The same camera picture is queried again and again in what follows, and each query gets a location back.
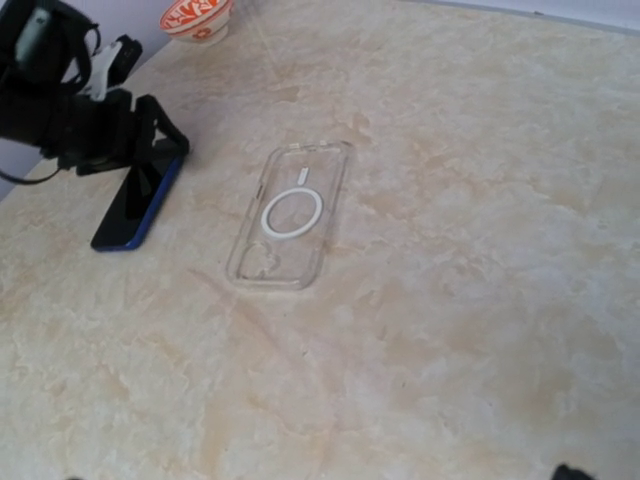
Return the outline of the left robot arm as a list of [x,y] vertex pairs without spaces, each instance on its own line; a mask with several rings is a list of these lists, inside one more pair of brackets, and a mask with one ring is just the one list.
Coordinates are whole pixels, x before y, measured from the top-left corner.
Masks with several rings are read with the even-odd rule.
[[122,85],[142,55],[127,35],[89,46],[99,26],[62,1],[1,8],[1,136],[80,176],[172,160],[188,139],[158,100]]

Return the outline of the blue-edged smartphone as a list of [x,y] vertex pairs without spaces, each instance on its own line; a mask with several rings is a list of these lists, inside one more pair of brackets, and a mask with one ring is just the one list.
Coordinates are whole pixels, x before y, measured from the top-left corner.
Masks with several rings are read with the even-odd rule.
[[146,239],[180,173],[185,153],[168,139],[160,157],[132,167],[91,240],[97,252],[132,251]]

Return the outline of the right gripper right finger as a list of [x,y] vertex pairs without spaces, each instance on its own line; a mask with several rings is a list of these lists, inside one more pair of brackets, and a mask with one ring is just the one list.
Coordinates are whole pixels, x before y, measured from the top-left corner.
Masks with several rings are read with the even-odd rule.
[[554,480],[595,480],[595,477],[583,470],[561,464],[554,471]]

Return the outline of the clear magsafe case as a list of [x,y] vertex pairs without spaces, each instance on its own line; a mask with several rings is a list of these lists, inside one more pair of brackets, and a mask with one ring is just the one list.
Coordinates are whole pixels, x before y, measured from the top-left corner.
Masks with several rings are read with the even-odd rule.
[[345,141],[289,144],[270,154],[227,262],[232,284],[294,291],[315,280],[354,155]]

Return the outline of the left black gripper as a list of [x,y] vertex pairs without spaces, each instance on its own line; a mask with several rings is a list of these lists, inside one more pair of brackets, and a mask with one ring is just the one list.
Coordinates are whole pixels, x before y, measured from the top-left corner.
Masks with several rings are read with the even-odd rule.
[[116,89],[102,101],[49,99],[49,157],[63,170],[92,175],[184,157],[190,142],[151,95]]

